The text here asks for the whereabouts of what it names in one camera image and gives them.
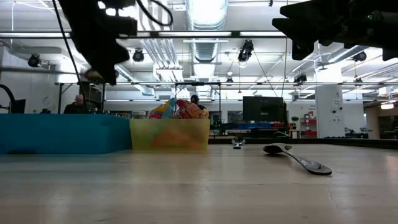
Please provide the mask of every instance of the snack bag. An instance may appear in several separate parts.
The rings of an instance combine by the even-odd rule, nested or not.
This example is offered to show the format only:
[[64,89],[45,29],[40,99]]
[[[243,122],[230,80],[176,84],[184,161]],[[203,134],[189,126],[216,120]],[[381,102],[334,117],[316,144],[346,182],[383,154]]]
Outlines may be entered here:
[[203,114],[205,115],[205,119],[209,119],[210,115],[209,115],[209,111],[207,109],[203,110]]
[[205,113],[194,103],[187,100],[177,100],[176,104],[180,107],[176,112],[176,117],[180,119],[204,119],[208,118]]
[[171,98],[167,100],[165,103],[159,105],[155,109],[153,109],[149,115],[148,118],[154,118],[154,119],[166,119],[170,118],[172,115],[172,112],[175,107],[177,99]]

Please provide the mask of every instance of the monitor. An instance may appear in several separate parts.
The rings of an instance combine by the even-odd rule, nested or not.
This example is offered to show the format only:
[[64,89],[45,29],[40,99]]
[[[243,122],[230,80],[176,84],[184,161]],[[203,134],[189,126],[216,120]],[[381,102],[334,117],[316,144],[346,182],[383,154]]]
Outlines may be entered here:
[[282,97],[244,96],[243,120],[285,122]]

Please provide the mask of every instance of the table surface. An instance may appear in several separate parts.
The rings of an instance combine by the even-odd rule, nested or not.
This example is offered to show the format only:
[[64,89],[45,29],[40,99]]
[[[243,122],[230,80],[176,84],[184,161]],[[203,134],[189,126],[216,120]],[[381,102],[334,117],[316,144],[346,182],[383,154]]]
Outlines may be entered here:
[[305,172],[262,146],[205,154],[0,157],[2,224],[397,223],[398,151],[295,145]]

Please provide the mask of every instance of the man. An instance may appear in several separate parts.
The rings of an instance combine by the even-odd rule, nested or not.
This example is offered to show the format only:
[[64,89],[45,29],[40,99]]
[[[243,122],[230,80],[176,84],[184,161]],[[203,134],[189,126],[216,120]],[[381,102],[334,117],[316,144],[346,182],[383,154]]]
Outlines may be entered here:
[[63,113],[64,114],[86,113],[83,95],[77,95],[75,98],[75,102],[67,105]]
[[202,105],[199,104],[199,97],[196,96],[196,95],[192,95],[192,96],[191,96],[191,103],[196,104],[196,105],[199,107],[199,109],[201,109],[201,110],[206,109],[204,106],[202,106]]

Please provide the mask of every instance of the spoon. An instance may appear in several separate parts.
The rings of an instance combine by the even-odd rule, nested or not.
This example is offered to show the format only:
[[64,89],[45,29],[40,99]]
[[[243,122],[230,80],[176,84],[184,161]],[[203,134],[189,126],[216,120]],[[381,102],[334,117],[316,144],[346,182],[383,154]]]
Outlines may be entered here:
[[290,146],[288,144],[283,144],[283,143],[273,143],[269,144],[268,146],[264,146],[263,150],[266,153],[269,154],[275,154],[275,153],[280,153],[283,152],[287,154],[288,156],[292,157],[295,159],[306,171],[308,171],[311,174],[315,175],[330,175],[331,174],[331,169],[327,166],[324,166],[318,162],[309,160],[309,159],[304,159],[298,155],[295,155],[291,152],[288,152],[288,150],[292,149],[293,146]]

